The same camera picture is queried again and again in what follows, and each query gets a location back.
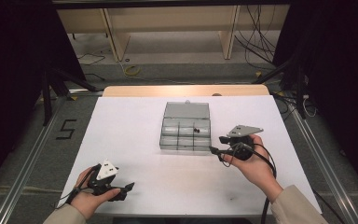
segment floor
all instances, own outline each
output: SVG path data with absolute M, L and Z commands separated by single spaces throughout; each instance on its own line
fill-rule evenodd
M 252 32 L 242 32 L 242 35 L 249 38 Z M 242 39 L 241 34 L 236 34 L 236 36 Z M 278 37 L 279 31 L 266 32 L 266 38 L 274 45 Z M 116 63 L 113 60 L 113 54 L 104 34 L 76 34 L 76 39 L 73 39 L 71 35 L 68 35 L 68 38 L 71 39 L 79 62 L 87 74 L 87 79 L 96 85 L 111 85 L 112 83 L 126 85 L 129 81 L 123 73 L 123 68 L 130 65 L 142 69 L 139 74 L 142 80 L 133 80 L 139 81 L 135 85 L 145 83 L 146 80 L 150 84 L 167 84 L 178 80 L 201 83 L 205 77 L 213 77 L 212 83 L 221 83 L 225 81 L 221 76 L 226 76 L 229 83 L 237 83 L 239 80 L 242 82 L 254 80 L 260 73 L 264 75 L 271 68 L 271 65 L 266 64 L 264 60 L 245 51 L 238 41 L 235 41 L 231 59 L 223 59 L 216 32 L 132 34 L 122 63 Z M 260 44 L 259 39 L 252 42 Z M 258 52 L 271 57 L 264 51 Z M 262 66 L 263 69 L 249 64 Z M 199 76 L 199 79 L 180 79 L 177 72 L 174 72 L 178 67 L 182 69 L 182 73 L 183 71 L 194 73 L 193 76 Z M 220 73 L 218 76 L 219 74 L 217 75 L 215 71 L 217 69 L 222 69 L 221 73 L 226 74 Z M 249 72 L 246 75 L 231 76 L 243 69 L 248 69 L 246 71 Z M 209 74 L 200 74 L 202 71 L 209 71 Z M 280 77 L 277 76 L 266 83 L 270 91 L 280 90 L 279 79 Z M 68 83 L 68 87 L 72 90 L 81 89 L 72 83 Z M 19 178 L 25 179 L 17 200 L 14 200 L 14 208 L 9 210 L 9 216 L 6 217 L 8 223 L 42 222 L 61 196 L 66 177 L 76 157 L 76 150 L 87 129 L 92 108 L 99 97 L 98 94 L 81 92 L 83 91 L 73 91 L 72 98 L 65 99 L 64 102 L 62 99 L 56 100 L 56 108 L 60 110 L 56 111 L 57 123 L 52 125 L 50 130 L 41 125 L 43 102 L 38 101 L 35 104 L 34 112 L 17 149 L 8 156 L 0 170 L 0 209 L 5 204 L 10 189 L 14 189 Z M 277 107 L 282 111 L 282 119 L 312 187 L 337 210 L 338 215 L 346 223 L 358 223 L 358 176 L 346 158 L 339 153 L 339 144 L 325 125 L 323 115 L 316 114 L 313 117 L 310 111 L 307 119 L 302 120 L 297 117 L 296 111 L 290 104 L 284 103 L 282 99 L 277 99 L 276 102 Z M 62 122 L 68 119 L 76 120 L 68 122 L 68 128 L 76 129 L 76 132 L 71 141 L 59 141 L 57 137 L 65 134 L 61 132 Z M 42 146 L 41 151 L 33 154 L 39 145 Z M 315 159 L 321 155 L 320 153 L 326 161 Z M 29 174 L 21 176 L 21 170 L 24 169 L 24 164 L 27 164 L 29 155 L 35 155 L 37 160 L 27 166 L 30 169 Z M 327 162 L 333 172 L 326 171 L 322 167 L 326 164 L 324 162 Z M 318 201 L 329 223 L 339 223 L 326 203 L 322 200 Z M 252 221 L 258 222 L 258 217 L 254 217 Z M 112 220 L 111 217 L 96 216 L 89 223 L 112 223 Z M 268 223 L 274 223 L 272 217 L 268 218 Z

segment aluminum rail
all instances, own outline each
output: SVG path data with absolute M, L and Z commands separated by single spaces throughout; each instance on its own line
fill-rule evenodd
M 334 197 L 337 200 L 338 206 L 340 207 L 345 219 L 347 220 L 347 223 L 358 224 L 358 212 L 356 211 L 351 197 L 348 195 L 341 182 L 339 181 L 333 167 L 324 155 L 324 151 L 313 135 L 310 126 L 305 119 L 301 118 L 297 111 L 295 111 L 293 114 L 298 127 L 300 128 L 310 147 L 313 157 L 315 158 L 322 174 L 324 175 L 327 185 L 331 189 Z

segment white plastic part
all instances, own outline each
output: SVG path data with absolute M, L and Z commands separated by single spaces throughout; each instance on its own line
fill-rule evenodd
M 118 170 L 116 167 L 109 160 L 104 160 L 103 163 L 101 163 L 101 169 L 100 173 L 97 175 L 97 180 L 105 179 L 109 176 L 116 175 L 117 173 Z

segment finger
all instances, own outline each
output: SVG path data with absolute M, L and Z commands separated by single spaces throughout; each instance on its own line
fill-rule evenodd
M 228 154 L 221 154 L 220 157 L 223 159 L 223 161 L 228 162 L 235 167 L 238 167 L 241 162 L 241 160 L 238 160 L 237 158 L 230 156 Z
M 120 189 L 111 189 L 108 190 L 106 193 L 96 196 L 96 200 L 99 204 L 104 203 L 110 199 L 113 199 L 116 195 L 120 193 Z

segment gray carpet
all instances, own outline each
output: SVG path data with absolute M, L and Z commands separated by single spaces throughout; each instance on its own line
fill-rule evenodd
M 82 67 L 86 74 L 92 73 L 105 79 L 101 80 L 94 75 L 87 75 L 88 82 L 100 88 L 110 85 L 175 84 L 172 81 L 197 84 L 245 83 L 254 81 L 255 72 L 259 70 L 246 64 L 143 64 L 139 66 L 141 72 L 137 77 L 144 79 L 135 79 L 125 77 L 121 66 L 118 64 L 83 65 Z M 68 87 L 70 89 L 79 88 L 71 82 L 68 82 Z M 272 91 L 279 89 L 277 83 L 269 84 L 268 88 Z M 9 219 L 9 223 L 42 223 L 52 212 L 54 204 L 61 196 L 61 190 L 75 161 L 97 98 L 98 96 L 78 95 L 76 100 L 67 100 L 65 102 L 26 184 L 26 188 Z M 285 104 L 282 101 L 277 101 L 277 106 L 280 108 L 280 111 L 283 112 L 285 110 Z M 296 125 L 293 114 L 290 114 L 290 112 L 283 113 L 282 118 L 285 119 L 284 123 L 287 131 L 310 185 L 342 216 L 336 199 L 326 184 L 324 176 Z M 67 122 L 65 126 L 73 128 L 75 131 L 70 139 L 58 140 L 57 137 L 68 136 L 69 134 L 60 131 L 66 119 L 76 120 Z M 19 143 L 7 157 L 5 164 L 0 170 L 0 203 L 3 201 L 9 186 L 14 183 L 17 174 L 36 141 L 42 122 L 43 105 L 41 102 L 38 102 L 35 105 L 32 116 L 29 118 L 27 127 L 24 129 L 22 138 L 19 139 Z M 339 145 L 335 141 L 334 135 L 330 133 L 328 126 L 326 126 L 323 116 L 317 115 L 315 118 L 307 118 L 307 122 L 358 209 L 357 174 L 353 171 L 347 159 L 339 154 Z M 321 201 L 319 202 L 327 221 L 329 223 L 338 223 L 333 213 Z M 254 223 L 258 223 L 259 219 L 254 217 L 251 220 Z M 88 223 L 112 223 L 112 218 L 94 216 Z M 275 223 L 275 221 L 272 217 L 269 217 L 268 223 Z

